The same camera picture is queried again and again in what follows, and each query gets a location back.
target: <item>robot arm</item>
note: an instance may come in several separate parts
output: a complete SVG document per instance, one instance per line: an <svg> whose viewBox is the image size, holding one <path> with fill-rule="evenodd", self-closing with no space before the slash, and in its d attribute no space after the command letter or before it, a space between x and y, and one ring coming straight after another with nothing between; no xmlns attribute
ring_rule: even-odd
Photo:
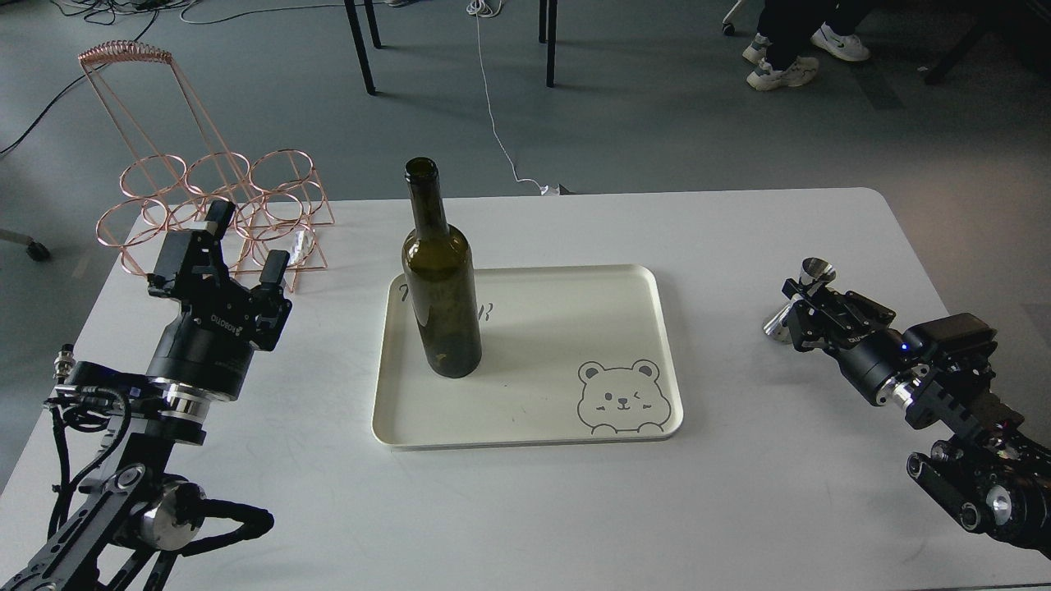
<svg viewBox="0 0 1051 591"><path fill-rule="evenodd" d="M990 391L996 331L963 313L903 334L889 327L893 310L837 292L834 279L825 261L803 261L766 334L798 351L821 349L869 404L895 403L913 429L948 426L949 441L909 456L912 480L965 530L1051 558L1051 452L1019 433L1024 417Z"/></svg>
<svg viewBox="0 0 1051 591"><path fill-rule="evenodd" d="M126 589L158 553L145 588L159 590L177 556L259 537L273 527L264 509L205 498L198 485L165 473L176 443L203 444L208 406L236 400L253 351L274 348L291 311L282 287L287 252L270 252L252 289L230 278L221 241L232 215L231 204L214 201L203 227L167 233L147 277L148 291L177 300L180 312L145 374L76 363L70 347L56 360L59 383L47 406L56 421L62 485L47 543L0 591ZM102 451L73 478L64 458L65 427L107 431ZM86 500L69 515L77 491ZM206 517L241 525L193 541ZM97 564L109 545L133 552L103 586Z"/></svg>

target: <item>bear drawing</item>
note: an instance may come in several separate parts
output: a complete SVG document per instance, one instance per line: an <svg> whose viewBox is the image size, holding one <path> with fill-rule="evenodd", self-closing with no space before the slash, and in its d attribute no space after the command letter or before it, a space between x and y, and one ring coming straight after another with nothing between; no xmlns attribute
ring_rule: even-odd
<svg viewBox="0 0 1051 591"><path fill-rule="evenodd" d="M648 360L639 360L632 367L606 369L590 361L580 366L577 375L584 388L577 403L577 415L592 433L604 431L663 432L662 425L672 416L672 405L657 385L660 370Z"/></svg>

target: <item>serving tray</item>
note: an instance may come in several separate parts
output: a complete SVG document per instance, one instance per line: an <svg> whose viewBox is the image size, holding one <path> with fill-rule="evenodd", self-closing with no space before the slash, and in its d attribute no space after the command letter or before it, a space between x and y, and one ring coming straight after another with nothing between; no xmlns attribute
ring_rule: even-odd
<svg viewBox="0 0 1051 591"><path fill-rule="evenodd" d="M405 276L391 282L372 431L404 448L672 436L682 403L657 282L639 265L476 269L481 363L424 358Z"/></svg>

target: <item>sneaker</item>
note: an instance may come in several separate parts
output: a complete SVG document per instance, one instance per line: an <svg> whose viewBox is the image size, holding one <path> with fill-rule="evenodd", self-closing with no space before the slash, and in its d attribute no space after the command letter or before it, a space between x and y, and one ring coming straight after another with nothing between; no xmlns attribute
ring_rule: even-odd
<svg viewBox="0 0 1051 591"><path fill-rule="evenodd" d="M813 32L810 43L845 62L863 62L872 55L857 35L837 35L827 24Z"/></svg>
<svg viewBox="0 0 1051 591"><path fill-rule="evenodd" d="M762 58L747 81L757 90L772 90L781 86L802 86L817 75L818 58L797 57L787 69L774 69L766 58Z"/></svg>
<svg viewBox="0 0 1051 591"><path fill-rule="evenodd" d="M741 57L748 60L749 62L759 65L759 60L766 57L766 48L770 46L770 40L763 37L760 34L756 34L756 38L751 40L751 43L744 48L741 53Z"/></svg>

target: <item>dark green glass bottle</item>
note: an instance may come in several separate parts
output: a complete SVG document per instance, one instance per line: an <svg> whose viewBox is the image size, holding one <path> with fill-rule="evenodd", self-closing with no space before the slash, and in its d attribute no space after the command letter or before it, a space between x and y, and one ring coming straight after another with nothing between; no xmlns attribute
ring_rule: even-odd
<svg viewBox="0 0 1051 591"><path fill-rule="evenodd" d="M401 267L424 353L438 374L462 378L481 361L471 247L463 233L446 222L434 161L410 160L405 179L416 228L405 239Z"/></svg>

